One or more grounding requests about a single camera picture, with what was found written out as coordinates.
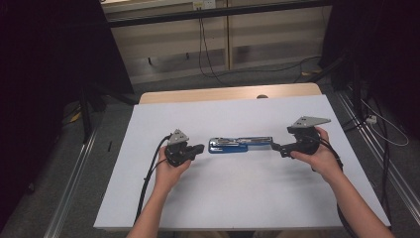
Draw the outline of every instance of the table surface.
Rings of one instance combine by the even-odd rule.
[[[313,90],[308,89],[309,96],[296,96],[302,93],[299,88]],[[220,90],[225,100],[208,99]],[[184,97],[186,101],[179,102],[184,93],[188,95]],[[260,94],[269,99],[249,99]],[[323,128],[342,156],[346,175],[388,225],[331,105],[325,95],[319,94],[318,86],[312,83],[146,93],[133,112],[94,227],[106,230],[132,227],[151,155],[158,141],[174,129],[189,136],[188,145],[206,145],[211,137],[249,136],[272,136],[276,143],[289,144],[294,138],[286,127],[302,115],[332,120]],[[234,100],[226,100],[229,95]],[[192,99],[196,96],[210,101],[196,102]],[[150,181],[146,200],[154,179]],[[205,150],[172,190],[160,221],[163,230],[326,227],[341,227],[331,189],[307,165],[282,158],[272,150],[224,155]]]
[[[147,92],[140,103],[194,102],[232,99],[255,99],[259,95],[268,98],[321,95],[315,83],[295,83],[263,86],[223,87],[164,92]]]

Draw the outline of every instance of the handheld controller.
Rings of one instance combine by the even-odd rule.
[[[296,138],[296,143],[281,146],[272,142],[271,148],[275,151],[279,151],[283,158],[292,158],[290,156],[290,152],[292,151],[313,155],[318,150],[319,142],[321,140],[314,126],[330,121],[330,119],[303,116],[293,125],[287,127],[287,132],[293,134]]]
[[[187,160],[194,161],[196,155],[203,153],[204,145],[187,146],[188,140],[189,138],[178,129],[170,136],[164,154],[173,167],[178,167]]]

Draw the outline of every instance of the electrical outlet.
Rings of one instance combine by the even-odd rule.
[[[215,9],[216,8],[216,0],[204,0],[203,5],[204,5],[203,9]]]
[[[201,10],[201,9],[205,9],[203,1],[192,2],[192,10],[197,11],[197,10]]]
[[[376,124],[376,116],[369,115],[367,117],[367,122],[370,123],[370,124]]]

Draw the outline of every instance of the person's left hand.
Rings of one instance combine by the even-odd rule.
[[[166,155],[164,150],[166,147],[161,147],[158,151],[158,163],[155,189],[162,189],[165,192],[170,192],[170,190],[176,185],[181,177],[182,173],[186,171],[191,165],[191,161],[187,160],[184,164],[173,167],[166,161]]]

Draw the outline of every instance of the hand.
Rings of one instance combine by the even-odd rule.
[[[328,133],[320,127],[315,127],[320,137],[329,142]],[[313,155],[306,155],[293,151],[290,153],[293,158],[309,164],[313,170],[318,172],[326,182],[330,182],[335,176],[341,175],[341,171],[336,158],[327,147],[319,145],[318,150]]]
[[[157,166],[155,189],[170,192],[179,181],[182,173],[189,168],[191,161],[188,160],[179,167],[173,167],[166,160],[166,155],[164,154],[165,149],[166,147],[161,147],[158,151],[158,163],[161,163]]]

